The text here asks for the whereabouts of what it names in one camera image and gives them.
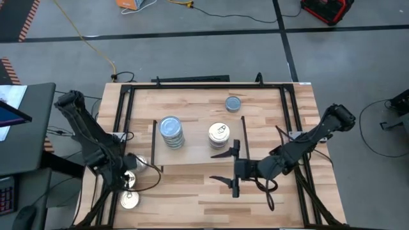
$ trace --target concrete floor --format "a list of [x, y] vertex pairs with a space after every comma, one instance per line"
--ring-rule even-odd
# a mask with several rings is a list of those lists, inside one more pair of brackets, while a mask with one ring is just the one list
[[[282, 14], [298, 12], [299, 0], [279, 0]], [[140, 13], [121, 15], [114, 1], [60, 1], [84, 35], [122, 35], [232, 29], [277, 29], [248, 19], [220, 19], [158, 0]], [[274, 20], [270, 0], [196, 0], [211, 13], [240, 13]], [[338, 27], [388, 26], [409, 22], [407, 0], [360, 0]], [[284, 18], [286, 28], [326, 27], [303, 11]], [[51, 0], [43, 0], [28, 38], [75, 36], [75, 31]], [[356, 116], [373, 101], [391, 98], [409, 86], [409, 30], [354, 31], [288, 34], [298, 78], [312, 82], [322, 113], [332, 103], [344, 104]], [[159, 76], [191, 77], [228, 74], [232, 81], [253, 81], [261, 72], [266, 81], [290, 82], [291, 76], [280, 34], [195, 36], [92, 41], [116, 64], [118, 71], [132, 71], [139, 82]], [[101, 97], [110, 81], [111, 66], [83, 42], [0, 44], [23, 84], [55, 82], [57, 89], [76, 89]], [[91, 109], [94, 100], [87, 99]], [[368, 142], [385, 154], [408, 149], [401, 130], [385, 133], [379, 122], [393, 117], [382, 104], [364, 114], [362, 128]], [[55, 109], [50, 125], [70, 129]], [[67, 137], [51, 136], [56, 154], [76, 152], [80, 146]], [[385, 158], [362, 142], [359, 129], [337, 134], [328, 143], [337, 183], [349, 224], [357, 227], [407, 229], [409, 220], [409, 157]], [[80, 162], [80, 156], [71, 158]], [[55, 174], [54, 181], [64, 175]], [[54, 189], [49, 206], [78, 192], [79, 181]], [[66, 227], [72, 220], [76, 196], [63, 208], [51, 208], [46, 229]]]

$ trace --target monitor screen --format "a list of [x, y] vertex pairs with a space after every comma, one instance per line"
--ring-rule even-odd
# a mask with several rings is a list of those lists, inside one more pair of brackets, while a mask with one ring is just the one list
[[0, 101], [0, 127], [17, 125], [30, 121], [22, 116], [25, 116], [25, 114], [21, 114], [17, 109]]

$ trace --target keyboard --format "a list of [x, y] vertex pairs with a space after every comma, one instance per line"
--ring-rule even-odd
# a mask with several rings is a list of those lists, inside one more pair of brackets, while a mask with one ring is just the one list
[[14, 211], [17, 211], [15, 178], [13, 176], [0, 178], [0, 215]]

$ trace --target yellow cable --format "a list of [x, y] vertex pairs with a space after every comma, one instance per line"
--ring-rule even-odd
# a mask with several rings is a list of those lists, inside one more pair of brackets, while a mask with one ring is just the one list
[[105, 60], [107, 60], [109, 62], [109, 64], [111, 64], [112, 66], [112, 70], [114, 72], [114, 74], [116, 74], [116, 67], [115, 64], [105, 55], [103, 54], [101, 51], [99, 51], [98, 49], [96, 49], [94, 46], [92, 46], [89, 42], [87, 42], [84, 37], [81, 35], [81, 33], [79, 32], [79, 30], [77, 29], [77, 27], [74, 25], [74, 23], [71, 21], [71, 19], [68, 17], [68, 15], [65, 13], [65, 11], [62, 9], [62, 7], [60, 7], [60, 5], [57, 3], [57, 0], [53, 0], [54, 3], [57, 5], [57, 7], [61, 10], [61, 12], [63, 12], [64, 16], [66, 17], [66, 19], [71, 23], [71, 26], [75, 29], [75, 31], [77, 32], [79, 38], [85, 42], [89, 47], [91, 47], [93, 50], [95, 50], [96, 53], [98, 53], [99, 56], [103, 57]]

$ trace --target tin can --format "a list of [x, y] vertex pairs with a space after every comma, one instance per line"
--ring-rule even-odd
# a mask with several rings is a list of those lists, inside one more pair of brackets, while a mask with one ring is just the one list
[[146, 160], [146, 158], [144, 158], [141, 155], [136, 155], [137, 159], [136, 159], [136, 169], [135, 171], [137, 173], [143, 172], [146, 169], [146, 164], [148, 164], [148, 161]]
[[221, 148], [229, 141], [230, 129], [221, 122], [214, 123], [209, 128], [209, 142], [213, 148]]
[[131, 171], [126, 171], [125, 175], [129, 176], [129, 180], [125, 182], [125, 188], [132, 188], [136, 182], [136, 176]]
[[167, 116], [162, 119], [159, 123], [159, 132], [166, 145], [173, 150], [181, 148], [185, 143], [181, 122], [177, 117]]
[[137, 192], [123, 192], [121, 195], [121, 205], [123, 208], [132, 209], [139, 204], [139, 194]]
[[242, 106], [242, 101], [237, 96], [229, 96], [226, 99], [226, 109], [229, 112], [237, 112]]

